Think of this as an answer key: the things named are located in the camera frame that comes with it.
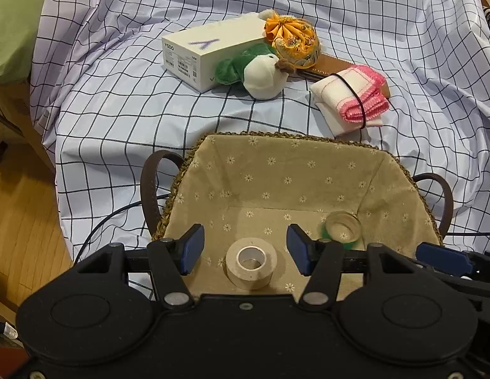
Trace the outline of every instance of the green cushion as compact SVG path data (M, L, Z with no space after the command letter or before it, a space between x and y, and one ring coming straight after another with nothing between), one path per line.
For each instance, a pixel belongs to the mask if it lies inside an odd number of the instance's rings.
M31 72L43 0L0 0L0 83Z

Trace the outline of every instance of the screw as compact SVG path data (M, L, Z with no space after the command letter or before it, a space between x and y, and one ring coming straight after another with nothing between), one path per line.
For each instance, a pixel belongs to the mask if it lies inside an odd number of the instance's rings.
M329 301L328 295L322 292L309 292L303 295L303 300L309 305L324 305L327 301Z
M45 379L45 375L36 370L34 372L31 372L31 374L29 375L29 379Z
M240 309L242 311L249 311L249 310L252 310L252 308L254 307L254 305L252 305L251 303L249 302L243 302L243 303L240 303Z
M189 299L189 295L183 292L170 292L164 296L164 302L172 306L185 305Z

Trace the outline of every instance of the phone box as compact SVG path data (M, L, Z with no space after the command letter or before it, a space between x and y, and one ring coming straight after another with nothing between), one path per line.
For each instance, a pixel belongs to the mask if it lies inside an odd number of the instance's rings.
M251 12L162 37L164 66L199 92L218 85L215 68L226 58L265 42L265 21Z

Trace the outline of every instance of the pink and white towel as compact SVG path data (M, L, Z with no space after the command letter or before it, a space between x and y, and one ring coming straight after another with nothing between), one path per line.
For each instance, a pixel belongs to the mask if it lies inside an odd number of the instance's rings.
M389 102L380 91L385 78L366 65L352 65L338 74L361 99L366 126L381 127L380 115L389 109ZM310 91L333 135L338 136L362 127L363 115L359 101L340 78L335 75L326 77L314 83Z

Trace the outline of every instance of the basket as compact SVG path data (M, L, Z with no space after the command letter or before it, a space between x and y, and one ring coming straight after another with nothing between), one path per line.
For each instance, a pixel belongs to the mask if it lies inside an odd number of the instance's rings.
M179 167L162 214L156 200L156 168L161 159ZM433 179L445 196L440 230L419 194L416 181ZM286 229L296 223L312 239L334 212L358 219L362 236L354 249L382 243L413 257L421 242L442 244L452 217L448 184L436 174L410 177L396 159L369 145L281 133L222 133L203 137L183 160L158 151L145 163L141 198L152 240L180 238L194 223L205 229L205 249L184 281L201 293L292 293L304 290L286 249ZM254 291L226 276L229 247L241 238L273 245L277 266L270 283ZM362 286L362 275L342 276L339 299Z

